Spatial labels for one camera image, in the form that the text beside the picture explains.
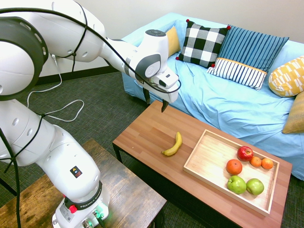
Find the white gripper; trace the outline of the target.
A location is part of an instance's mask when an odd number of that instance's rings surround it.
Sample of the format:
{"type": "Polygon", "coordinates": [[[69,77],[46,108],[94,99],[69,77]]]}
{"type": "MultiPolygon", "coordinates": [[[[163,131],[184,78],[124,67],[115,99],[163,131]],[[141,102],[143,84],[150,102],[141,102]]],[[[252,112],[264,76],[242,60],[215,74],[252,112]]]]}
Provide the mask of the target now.
{"type": "Polygon", "coordinates": [[[165,88],[157,84],[141,83],[143,87],[143,94],[147,104],[150,104],[150,93],[160,97],[162,100],[161,112],[163,113],[168,107],[169,103],[173,103],[178,98],[179,83],[175,83],[171,88],[165,88]]]}

